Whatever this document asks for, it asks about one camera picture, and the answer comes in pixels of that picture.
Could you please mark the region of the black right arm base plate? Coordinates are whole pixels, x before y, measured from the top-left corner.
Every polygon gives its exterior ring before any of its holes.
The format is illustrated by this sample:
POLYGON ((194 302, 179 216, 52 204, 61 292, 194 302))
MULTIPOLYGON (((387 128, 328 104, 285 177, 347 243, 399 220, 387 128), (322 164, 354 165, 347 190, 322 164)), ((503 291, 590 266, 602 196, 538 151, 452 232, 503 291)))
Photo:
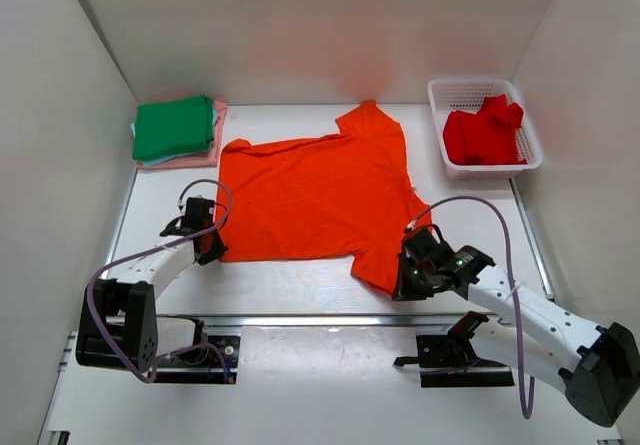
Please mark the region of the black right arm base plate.
POLYGON ((419 376, 422 389, 504 388, 515 385, 509 366, 481 359, 468 340, 417 335, 416 355, 396 357, 393 366, 419 376))

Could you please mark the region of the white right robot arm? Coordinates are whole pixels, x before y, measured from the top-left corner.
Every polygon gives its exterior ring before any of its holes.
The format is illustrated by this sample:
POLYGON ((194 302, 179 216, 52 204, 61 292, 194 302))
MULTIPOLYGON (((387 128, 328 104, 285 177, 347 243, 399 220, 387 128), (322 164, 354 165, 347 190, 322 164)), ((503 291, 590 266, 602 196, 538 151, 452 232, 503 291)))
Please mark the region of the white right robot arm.
POLYGON ((393 299, 422 300, 452 291, 479 311, 443 335, 420 335, 414 357, 423 376, 453 374, 481 361, 534 377, 565 396, 592 423, 611 427, 639 391, 639 351, 630 330, 605 327, 568 312, 525 288, 513 291, 494 260, 465 246, 458 252, 403 251, 393 299))

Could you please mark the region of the orange t shirt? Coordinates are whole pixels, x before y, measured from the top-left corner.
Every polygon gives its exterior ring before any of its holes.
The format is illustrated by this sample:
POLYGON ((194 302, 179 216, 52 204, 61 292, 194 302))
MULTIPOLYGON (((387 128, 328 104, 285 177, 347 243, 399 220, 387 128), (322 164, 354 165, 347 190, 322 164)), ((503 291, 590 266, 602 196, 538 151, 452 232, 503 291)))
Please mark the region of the orange t shirt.
POLYGON ((218 202, 226 262, 350 256, 351 274, 390 294, 406 225, 426 207, 407 171, 401 125, 367 101, 319 138, 225 146, 218 202))

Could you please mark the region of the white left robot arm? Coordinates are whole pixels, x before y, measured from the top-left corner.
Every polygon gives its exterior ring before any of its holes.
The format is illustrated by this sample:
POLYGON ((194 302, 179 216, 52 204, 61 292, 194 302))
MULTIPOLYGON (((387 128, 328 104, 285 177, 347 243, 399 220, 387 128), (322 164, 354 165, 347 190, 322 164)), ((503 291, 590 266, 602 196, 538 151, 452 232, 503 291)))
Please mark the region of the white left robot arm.
POLYGON ((227 247, 219 232, 193 229, 161 234, 147 251, 117 260, 132 266, 116 278, 97 272, 85 290, 75 357, 79 365, 126 369, 144 383, 172 359, 195 365, 216 357, 222 381, 229 381, 228 360, 204 332, 204 322, 189 315, 159 316, 156 302, 178 276, 194 265, 220 259, 227 247))

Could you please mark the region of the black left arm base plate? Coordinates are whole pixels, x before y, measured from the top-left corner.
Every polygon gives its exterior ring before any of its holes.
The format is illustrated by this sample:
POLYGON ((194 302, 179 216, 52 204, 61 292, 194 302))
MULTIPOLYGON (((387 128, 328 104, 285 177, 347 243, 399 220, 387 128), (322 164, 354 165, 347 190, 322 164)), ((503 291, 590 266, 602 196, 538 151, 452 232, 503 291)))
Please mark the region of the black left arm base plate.
POLYGON ((220 358, 213 350, 199 349, 163 358, 157 367, 155 383, 235 385, 241 336, 239 334, 208 335, 207 338, 221 352, 226 370, 223 370, 220 358))

